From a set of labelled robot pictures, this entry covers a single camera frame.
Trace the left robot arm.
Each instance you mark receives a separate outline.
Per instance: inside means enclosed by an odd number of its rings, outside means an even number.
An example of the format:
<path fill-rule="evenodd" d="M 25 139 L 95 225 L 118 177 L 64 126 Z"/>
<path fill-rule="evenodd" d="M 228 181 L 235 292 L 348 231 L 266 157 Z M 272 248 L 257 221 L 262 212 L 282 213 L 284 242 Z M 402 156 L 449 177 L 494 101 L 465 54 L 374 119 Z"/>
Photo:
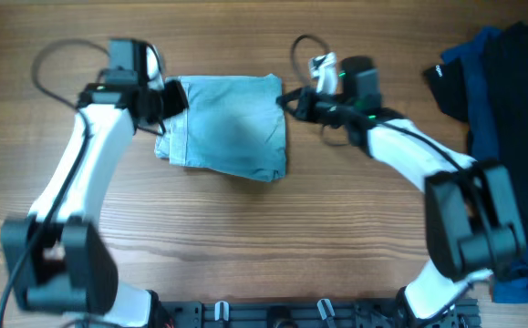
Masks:
<path fill-rule="evenodd" d="M 119 280 L 98 221 L 139 123 L 163 121 L 187 107 L 177 79 L 156 88 L 93 83 L 80 93 L 72 106 L 74 130 L 53 177 L 25 219 L 7 219 L 1 228 L 9 278 L 0 327 L 10 298 L 25 312 L 71 314 L 81 327 L 172 326 L 155 292 Z"/>

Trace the light blue denim shorts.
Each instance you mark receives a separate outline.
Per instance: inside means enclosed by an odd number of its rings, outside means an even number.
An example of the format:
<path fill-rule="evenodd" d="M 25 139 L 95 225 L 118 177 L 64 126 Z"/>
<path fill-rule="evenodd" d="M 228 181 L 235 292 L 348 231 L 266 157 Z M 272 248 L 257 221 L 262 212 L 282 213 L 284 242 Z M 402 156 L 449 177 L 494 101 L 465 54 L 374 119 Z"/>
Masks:
<path fill-rule="evenodd" d="M 189 107 L 163 121 L 154 153 L 171 165 L 272 182 L 286 175 L 280 77 L 181 76 Z"/>

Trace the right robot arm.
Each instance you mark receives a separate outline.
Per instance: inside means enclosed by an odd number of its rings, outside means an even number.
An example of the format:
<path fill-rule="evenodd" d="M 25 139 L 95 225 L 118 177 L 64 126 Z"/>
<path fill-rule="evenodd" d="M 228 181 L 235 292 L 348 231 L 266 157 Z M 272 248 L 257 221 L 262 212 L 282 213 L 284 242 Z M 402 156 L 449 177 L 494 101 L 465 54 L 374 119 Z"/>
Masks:
<path fill-rule="evenodd" d="M 277 105 L 293 118 L 343 128 L 351 145 L 410 181 L 424 197 L 429 260 L 401 288 L 389 319 L 424 327 L 446 314 L 473 284 L 502 272 L 526 251 L 510 174 L 495 159 L 478 161 L 442 146 L 381 97 L 345 99 L 301 87 Z"/>

